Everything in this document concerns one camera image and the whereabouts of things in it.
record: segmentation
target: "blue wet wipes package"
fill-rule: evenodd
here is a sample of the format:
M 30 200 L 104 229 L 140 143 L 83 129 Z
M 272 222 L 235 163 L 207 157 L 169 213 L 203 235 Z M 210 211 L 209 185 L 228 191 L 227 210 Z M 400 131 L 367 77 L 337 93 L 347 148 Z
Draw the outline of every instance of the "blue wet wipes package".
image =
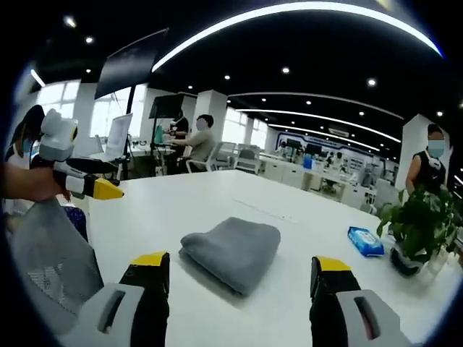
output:
M 383 243 L 368 229 L 351 226 L 347 236 L 365 257 L 380 257 L 384 255 Z

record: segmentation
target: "curved ceiling light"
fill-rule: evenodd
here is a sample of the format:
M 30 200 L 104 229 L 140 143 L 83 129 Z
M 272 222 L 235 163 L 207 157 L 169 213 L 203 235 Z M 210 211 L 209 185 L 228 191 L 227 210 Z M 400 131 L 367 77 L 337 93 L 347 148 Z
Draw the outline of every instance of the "curved ceiling light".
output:
M 329 136 L 329 137 L 333 137 L 334 139 L 343 140 L 343 141 L 347 141 L 347 142 L 350 142 L 350 143 L 355 143 L 356 145 L 363 146 L 363 147 L 366 147 L 366 148 L 370 148 L 371 150 L 377 150 L 379 152 L 379 149 L 376 148 L 376 147 L 369 146 L 369 145 L 366 145 L 365 143 L 361 143 L 361 142 L 354 141 L 354 140 L 351 140 L 351 139 L 346 139 L 344 137 L 336 136 L 336 135 L 333 135 L 333 134 L 326 134 L 325 132 L 316 132 L 315 130 L 296 128 L 296 127 L 288 127 L 286 125 L 278 125 L 278 124 L 269 124 L 268 126 L 269 127 L 274 127 L 274 128 L 299 130 L 300 132 L 311 132 L 313 134 L 322 135 L 322 136 Z
M 369 132 L 374 132 L 375 134 L 384 136 L 390 140 L 393 140 L 395 142 L 401 143 L 402 141 L 399 139 L 396 139 L 395 137 L 392 137 L 390 135 L 384 134 L 382 132 L 379 132 L 378 130 L 374 130 L 371 128 L 364 127 L 363 125 L 351 123 L 350 121 L 342 121 L 341 119 L 335 119 L 335 118 L 330 118 L 330 117 L 325 117 L 325 116 L 318 116 L 316 114 L 309 114 L 309 113 L 302 113 L 302 112 L 292 112 L 292 111 L 279 111 L 279 110 L 260 110 L 260 109 L 254 109 L 254 108 L 241 108 L 237 109 L 237 112 L 266 112 L 266 113 L 282 113 L 282 114 L 292 114 L 294 116 L 306 116 L 306 117 L 312 117 L 312 118 L 318 118 L 318 119 L 325 119 L 326 121 L 336 121 L 338 123 L 350 125 L 352 127 L 356 127 L 359 129 L 367 130 Z
M 155 72 L 157 69 L 162 67 L 166 62 L 176 56 L 178 53 L 184 49 L 190 47 L 193 43 L 202 40 L 203 38 L 208 37 L 214 33 L 217 33 L 219 30 L 225 29 L 226 27 L 231 27 L 237 23 L 245 22 L 253 18 L 264 17 L 270 14 L 281 13 L 281 12 L 293 12 L 293 11 L 304 11 L 304 10 L 318 10 L 318 11 L 337 11 L 337 12 L 346 12 L 352 14 L 359 14 L 361 16 L 373 18 L 375 20 L 380 20 L 387 24 L 397 27 L 400 30 L 409 33 L 410 35 L 416 37 L 418 40 L 422 41 L 425 45 L 431 47 L 436 51 L 440 56 L 442 53 L 438 50 L 436 45 L 427 38 L 424 34 L 413 28 L 412 26 L 397 20 L 387 14 L 382 12 L 373 11 L 372 9 L 366 9 L 364 7 L 350 5 L 350 4 L 339 4 L 336 2 L 324 2 L 324 1 L 305 1 L 305 2 L 294 2 L 291 4 L 281 4 L 274 5 L 269 7 L 263 7 L 261 9 L 255 9 L 253 11 L 245 12 L 238 14 L 232 18 L 219 22 L 217 24 L 208 27 L 207 29 L 201 31 L 200 33 L 192 36 L 185 42 L 178 45 L 172 51 L 168 52 L 161 60 L 154 64 L 151 72 Z
M 356 101 L 356 100 L 346 99 L 346 98 L 339 98 L 337 96 L 332 96 L 332 95 L 313 94 L 313 93 L 299 93 L 299 92 L 251 92 L 251 93 L 231 94 L 231 95 L 229 95 L 229 98 L 234 98 L 236 96 L 249 96 L 249 95 L 298 95 L 298 96 L 313 96 L 313 97 L 316 97 L 316 98 L 326 98 L 326 99 L 332 99 L 332 100 L 339 100 L 339 101 L 345 101 L 347 103 L 356 103 L 357 105 L 361 105 L 361 106 L 364 106 L 364 107 L 369 107 L 369 108 L 372 108 L 374 110 L 390 114 L 391 116 L 399 118 L 402 121 L 404 120 L 404 117 L 399 116 L 398 114 L 395 114 L 393 112 L 387 111 L 384 108 L 379 108 L 379 107 L 370 105 L 368 103 L 361 103 L 361 102 Z

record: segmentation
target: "man in gray shirt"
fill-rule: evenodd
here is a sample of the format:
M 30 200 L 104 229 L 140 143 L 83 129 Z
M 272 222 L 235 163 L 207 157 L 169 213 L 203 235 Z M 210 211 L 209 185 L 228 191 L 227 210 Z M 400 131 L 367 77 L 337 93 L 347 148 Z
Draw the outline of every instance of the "man in gray shirt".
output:
M 211 154 L 214 145 L 216 144 L 212 135 L 211 127 L 214 124 L 214 118 L 209 114 L 203 114 L 196 120 L 196 128 L 198 132 L 189 139 L 185 140 L 172 140 L 173 145 L 178 146 L 191 146 L 191 153 L 188 158 L 184 158 L 179 162 L 178 174 L 184 174 L 187 170 L 187 160 L 206 161 Z M 192 171 L 205 171 L 202 165 L 196 166 L 192 164 Z

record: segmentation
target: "office desk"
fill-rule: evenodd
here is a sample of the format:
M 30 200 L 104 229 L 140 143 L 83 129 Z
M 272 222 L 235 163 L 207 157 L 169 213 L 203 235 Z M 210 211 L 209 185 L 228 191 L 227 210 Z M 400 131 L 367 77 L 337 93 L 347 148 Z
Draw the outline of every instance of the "office desk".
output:
M 462 276 L 445 267 L 429 288 L 418 277 L 402 278 L 387 256 L 364 258 L 347 238 L 350 226 L 375 230 L 376 217 L 241 171 L 135 179 L 121 188 L 125 196 L 119 200 L 90 199 L 90 243 L 105 283 L 118 282 L 141 254 L 170 252 L 170 347 L 311 346 L 310 264 L 317 254 L 351 266 L 359 284 L 401 317 L 402 330 L 414 342 L 434 326 Z M 244 299 L 178 256 L 184 235 L 206 232 L 230 216 L 281 232 L 272 266 Z

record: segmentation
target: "white cabinet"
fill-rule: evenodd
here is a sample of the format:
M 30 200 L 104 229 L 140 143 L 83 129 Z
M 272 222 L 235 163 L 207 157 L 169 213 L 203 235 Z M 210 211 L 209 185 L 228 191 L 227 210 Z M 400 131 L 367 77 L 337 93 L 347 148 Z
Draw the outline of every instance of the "white cabinet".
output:
M 272 181 L 281 182 L 283 180 L 284 165 L 277 163 L 266 163 L 266 170 L 263 176 Z
M 283 180 L 281 181 L 282 184 L 286 184 L 287 186 L 291 186 L 294 188 L 302 188 L 302 181 L 304 180 L 304 168 L 300 166 L 300 168 L 294 166 L 289 167 L 287 166 L 284 169 L 283 173 Z

